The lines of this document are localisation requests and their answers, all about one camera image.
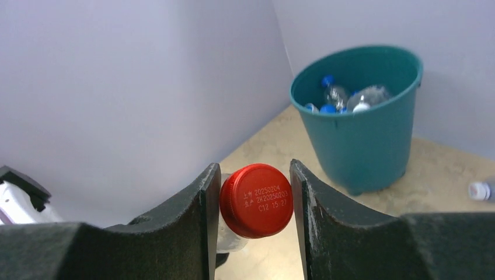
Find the small Pepsi bottle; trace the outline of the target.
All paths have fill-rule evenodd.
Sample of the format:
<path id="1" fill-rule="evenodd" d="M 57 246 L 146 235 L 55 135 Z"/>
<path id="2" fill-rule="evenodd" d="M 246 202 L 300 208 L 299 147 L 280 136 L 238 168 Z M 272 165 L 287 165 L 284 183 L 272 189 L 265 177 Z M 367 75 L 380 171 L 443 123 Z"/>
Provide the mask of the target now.
<path id="1" fill-rule="evenodd" d="M 333 75 L 324 76 L 321 85 L 324 87 L 323 97 L 325 105 L 332 105 L 338 113 L 344 112 L 349 97 L 347 90 L 335 84 Z"/>
<path id="2" fill-rule="evenodd" d="M 307 109 L 312 114 L 336 114 L 337 109 L 332 104 L 324 104 L 320 107 L 314 105 L 313 103 L 308 103 L 304 105 L 304 108 Z"/>

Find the teal plastic bin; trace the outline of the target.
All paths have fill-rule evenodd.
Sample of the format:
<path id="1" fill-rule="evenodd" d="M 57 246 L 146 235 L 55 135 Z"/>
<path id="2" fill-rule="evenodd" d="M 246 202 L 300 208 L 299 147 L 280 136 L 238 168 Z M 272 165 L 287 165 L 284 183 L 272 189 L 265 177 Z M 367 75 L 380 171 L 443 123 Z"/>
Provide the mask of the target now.
<path id="1" fill-rule="evenodd" d="M 383 85 L 392 97 L 363 112 L 313 113 L 307 104 L 324 104 L 322 81 L 328 75 L 349 92 Z M 387 188 L 405 174 L 422 77 L 421 59 L 392 45 L 341 50 L 296 75 L 290 88 L 291 103 L 332 182 L 358 196 Z"/>

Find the clear bottle by back wall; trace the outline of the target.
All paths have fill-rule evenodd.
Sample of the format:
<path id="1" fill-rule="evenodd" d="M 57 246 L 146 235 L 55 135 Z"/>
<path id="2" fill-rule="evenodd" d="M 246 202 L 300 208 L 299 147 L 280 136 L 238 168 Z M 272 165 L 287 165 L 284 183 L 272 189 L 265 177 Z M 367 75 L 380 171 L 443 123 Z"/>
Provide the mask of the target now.
<path id="1" fill-rule="evenodd" d="M 468 186 L 468 194 L 474 201 L 494 203 L 494 177 L 470 183 Z"/>

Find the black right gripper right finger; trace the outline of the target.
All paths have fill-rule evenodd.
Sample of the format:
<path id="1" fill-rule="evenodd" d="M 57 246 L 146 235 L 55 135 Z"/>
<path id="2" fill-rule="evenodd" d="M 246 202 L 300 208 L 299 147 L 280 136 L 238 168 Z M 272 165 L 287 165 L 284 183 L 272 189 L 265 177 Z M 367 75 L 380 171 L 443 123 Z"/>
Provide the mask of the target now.
<path id="1" fill-rule="evenodd" d="M 318 179 L 301 161 L 290 181 L 305 279 L 493 279 L 494 213 L 394 217 Z"/>

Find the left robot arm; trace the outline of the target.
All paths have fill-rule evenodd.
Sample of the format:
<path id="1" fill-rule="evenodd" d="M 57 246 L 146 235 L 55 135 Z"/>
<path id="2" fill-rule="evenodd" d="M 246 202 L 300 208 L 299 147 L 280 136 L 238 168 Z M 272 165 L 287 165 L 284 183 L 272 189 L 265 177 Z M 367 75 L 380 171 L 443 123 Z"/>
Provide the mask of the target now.
<path id="1" fill-rule="evenodd" d="M 29 176 L 6 165 L 1 167 L 1 225 L 62 222 L 50 198 L 51 194 Z"/>

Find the white-label clear bottle white cap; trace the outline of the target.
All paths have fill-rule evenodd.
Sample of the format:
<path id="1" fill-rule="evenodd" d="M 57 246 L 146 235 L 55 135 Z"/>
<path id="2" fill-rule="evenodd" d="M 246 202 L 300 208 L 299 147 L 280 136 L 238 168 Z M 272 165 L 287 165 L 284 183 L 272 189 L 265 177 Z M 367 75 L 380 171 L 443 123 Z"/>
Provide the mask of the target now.
<path id="1" fill-rule="evenodd" d="M 371 85 L 351 95 L 347 101 L 346 112 L 356 113 L 379 105 L 392 97 L 384 85 Z"/>

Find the red-cap clear bottle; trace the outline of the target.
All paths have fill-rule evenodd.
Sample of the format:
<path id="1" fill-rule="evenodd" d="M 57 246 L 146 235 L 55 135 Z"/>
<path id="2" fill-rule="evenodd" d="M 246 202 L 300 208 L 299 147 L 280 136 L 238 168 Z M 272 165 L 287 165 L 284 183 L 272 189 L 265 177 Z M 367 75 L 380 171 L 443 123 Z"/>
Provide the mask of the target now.
<path id="1" fill-rule="evenodd" d="M 249 240 L 280 233 L 293 212 L 291 184 L 275 167 L 254 163 L 222 173 L 217 253 L 233 253 Z"/>

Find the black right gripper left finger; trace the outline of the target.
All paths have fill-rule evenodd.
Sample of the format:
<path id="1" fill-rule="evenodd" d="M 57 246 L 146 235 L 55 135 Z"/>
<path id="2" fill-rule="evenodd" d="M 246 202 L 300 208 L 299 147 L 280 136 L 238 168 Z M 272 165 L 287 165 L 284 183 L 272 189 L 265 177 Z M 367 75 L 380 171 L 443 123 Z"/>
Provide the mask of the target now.
<path id="1" fill-rule="evenodd" d="M 221 169 L 126 225 L 1 225 L 2 279 L 213 279 Z"/>

